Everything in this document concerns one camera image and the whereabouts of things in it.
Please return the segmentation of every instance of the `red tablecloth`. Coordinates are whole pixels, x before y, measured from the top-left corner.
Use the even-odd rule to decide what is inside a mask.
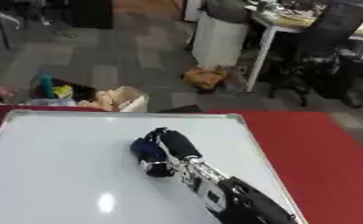
[[[11,109],[0,106],[0,122]],[[363,148],[330,117],[310,112],[217,113],[244,117],[310,224],[363,224]]]

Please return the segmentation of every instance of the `brown bag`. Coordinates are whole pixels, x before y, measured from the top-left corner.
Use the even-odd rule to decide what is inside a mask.
[[[228,73],[224,69],[216,69],[215,71],[208,72],[199,67],[195,67],[186,71],[183,75],[183,81],[194,87],[210,90],[214,89],[227,76]]]

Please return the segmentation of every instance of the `carpet floor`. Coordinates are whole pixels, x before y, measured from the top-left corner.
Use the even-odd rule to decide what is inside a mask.
[[[12,49],[4,50],[0,40],[0,85],[28,89],[32,77],[47,73],[98,89],[123,85],[141,89],[150,94],[150,112],[189,104],[203,110],[321,111],[363,144],[363,108],[350,109],[317,94],[311,95],[307,108],[299,107],[290,91],[278,91],[276,99],[267,98],[265,83],[258,83],[252,94],[196,94],[179,78],[195,66],[193,57],[184,49],[191,25],[149,14],[130,10],[116,13],[113,30],[31,23],[28,29],[15,31],[12,24],[6,23]],[[60,36],[60,32],[76,34],[77,38]]]

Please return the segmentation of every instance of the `office chair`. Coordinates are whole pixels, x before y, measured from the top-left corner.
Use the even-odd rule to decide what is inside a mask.
[[[276,90],[288,88],[296,92],[301,106],[307,106],[306,95],[313,87],[314,76],[329,76],[339,69],[339,47],[363,23],[363,4],[343,0],[328,3],[316,21],[302,33],[292,46],[292,54],[286,55],[276,66],[271,82],[269,98],[276,97]]]

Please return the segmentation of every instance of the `robotic arm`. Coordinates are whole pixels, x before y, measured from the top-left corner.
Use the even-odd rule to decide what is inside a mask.
[[[186,136],[175,130],[155,129],[130,149],[150,176],[181,172],[182,181],[224,224],[297,224],[293,214],[268,196],[209,165]]]

